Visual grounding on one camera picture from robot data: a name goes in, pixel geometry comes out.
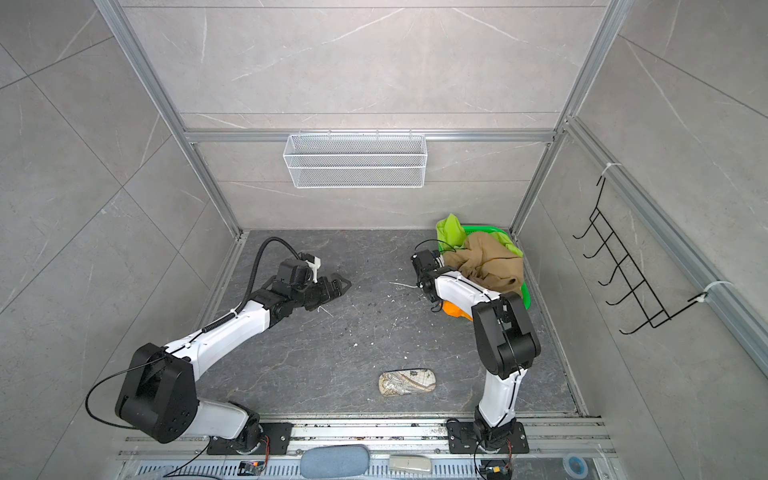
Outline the blue tape roll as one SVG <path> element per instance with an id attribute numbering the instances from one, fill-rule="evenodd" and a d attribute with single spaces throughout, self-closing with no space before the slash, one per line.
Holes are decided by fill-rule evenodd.
<path id="1" fill-rule="evenodd" d="M 575 454 L 563 458 L 563 469 L 568 477 L 574 480 L 585 480 L 589 475 L 587 461 Z"/>

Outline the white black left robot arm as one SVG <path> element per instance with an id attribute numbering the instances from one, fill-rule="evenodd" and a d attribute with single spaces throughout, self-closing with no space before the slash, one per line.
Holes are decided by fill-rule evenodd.
<path id="1" fill-rule="evenodd" d="M 287 246 L 288 259 L 261 287 L 255 285 L 265 250 Z M 314 311 L 342 297 L 350 280 L 338 273 L 323 276 L 322 261 L 272 236 L 262 242 L 241 301 L 201 329 L 165 345 L 138 348 L 128 368 L 114 411 L 115 426 L 141 431 L 161 444 L 185 435 L 206 436 L 227 448 L 249 454 L 266 443 L 255 411 L 238 403 L 204 400 L 197 394 L 202 375 L 247 340 L 276 326 L 296 309 Z"/>

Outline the small electronics board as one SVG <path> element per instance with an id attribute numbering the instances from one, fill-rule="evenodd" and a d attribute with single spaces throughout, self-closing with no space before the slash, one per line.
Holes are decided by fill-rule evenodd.
<path id="1" fill-rule="evenodd" d="M 248 477 L 260 476 L 266 471 L 266 468 L 267 468 L 266 461 L 259 461 L 259 460 L 241 461 L 238 465 L 237 475 L 248 476 Z"/>

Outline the tan khaki shorts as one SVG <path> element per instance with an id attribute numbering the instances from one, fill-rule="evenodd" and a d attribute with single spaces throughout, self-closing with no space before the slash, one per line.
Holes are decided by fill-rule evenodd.
<path id="1" fill-rule="evenodd" d="M 522 293 L 523 257 L 505 248 L 488 233 L 470 234 L 460 249 L 447 250 L 442 257 L 447 266 L 481 287 L 499 293 Z"/>

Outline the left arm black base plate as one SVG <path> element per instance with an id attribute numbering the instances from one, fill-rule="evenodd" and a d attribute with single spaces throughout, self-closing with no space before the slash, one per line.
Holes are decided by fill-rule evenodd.
<path id="1" fill-rule="evenodd" d="M 288 422 L 259 423 L 246 427 L 244 433 L 233 440 L 216 437 L 211 441 L 208 455 L 285 455 L 291 439 L 293 424 Z"/>

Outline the lime green shorts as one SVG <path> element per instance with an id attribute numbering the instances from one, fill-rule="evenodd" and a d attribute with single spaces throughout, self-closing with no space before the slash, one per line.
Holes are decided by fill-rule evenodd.
<path id="1" fill-rule="evenodd" d="M 517 256 L 524 256 L 523 251 L 515 245 L 509 234 L 500 228 L 488 225 L 463 225 L 453 214 L 436 224 L 437 240 L 441 249 L 447 247 L 458 249 L 470 234 L 476 232 L 488 233 Z"/>

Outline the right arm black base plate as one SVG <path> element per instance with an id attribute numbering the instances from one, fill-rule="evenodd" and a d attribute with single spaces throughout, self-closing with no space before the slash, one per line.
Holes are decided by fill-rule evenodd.
<path id="1" fill-rule="evenodd" d="M 530 452 L 524 426 L 517 419 L 501 427 L 489 427 L 482 419 L 461 422 L 451 418 L 445 422 L 445 427 L 451 454 L 483 451 L 490 454 L 518 455 Z"/>

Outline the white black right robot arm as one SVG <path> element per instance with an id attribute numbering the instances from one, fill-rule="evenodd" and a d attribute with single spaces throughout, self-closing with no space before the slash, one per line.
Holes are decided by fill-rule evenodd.
<path id="1" fill-rule="evenodd" d="M 516 401 L 522 381 L 541 345 L 520 295 L 488 290 L 448 266 L 419 255 L 412 257 L 416 284 L 432 302 L 450 304 L 472 319 L 475 343 L 486 369 L 483 395 L 474 420 L 451 427 L 460 444 L 453 453 L 478 448 L 484 452 L 524 454 L 530 451 Z"/>

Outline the orange shorts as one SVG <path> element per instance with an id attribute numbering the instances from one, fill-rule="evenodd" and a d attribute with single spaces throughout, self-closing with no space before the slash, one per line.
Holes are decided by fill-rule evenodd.
<path id="1" fill-rule="evenodd" d="M 467 313 L 466 311 L 462 310 L 460 307 L 456 306 L 455 304 L 443 300 L 441 303 L 441 310 L 448 316 L 455 317 L 455 318 L 465 318 L 469 321 L 472 321 L 473 318 L 470 313 Z"/>

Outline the blue grey oval pad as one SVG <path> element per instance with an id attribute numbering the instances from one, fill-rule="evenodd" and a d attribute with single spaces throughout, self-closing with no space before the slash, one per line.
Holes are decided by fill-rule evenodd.
<path id="1" fill-rule="evenodd" d="M 307 450 L 300 460 L 300 474 L 307 479 L 339 479 L 360 476 L 370 465 L 363 445 L 336 445 Z"/>

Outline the patterned folded cloth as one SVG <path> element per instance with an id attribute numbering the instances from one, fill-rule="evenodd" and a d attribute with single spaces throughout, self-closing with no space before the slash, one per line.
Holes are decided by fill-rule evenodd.
<path id="1" fill-rule="evenodd" d="M 430 369 L 417 368 L 387 371 L 378 380 L 382 396 L 403 396 L 416 393 L 429 393 L 436 388 L 436 376 Z"/>

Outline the green plastic basket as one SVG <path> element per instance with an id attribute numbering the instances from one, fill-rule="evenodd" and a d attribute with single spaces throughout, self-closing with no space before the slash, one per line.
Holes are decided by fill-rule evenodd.
<path id="1" fill-rule="evenodd" d="M 463 248 L 468 259 L 460 270 L 473 282 L 500 293 L 516 292 L 524 307 L 531 296 L 524 278 L 523 252 L 509 235 L 497 228 L 466 227 Z"/>

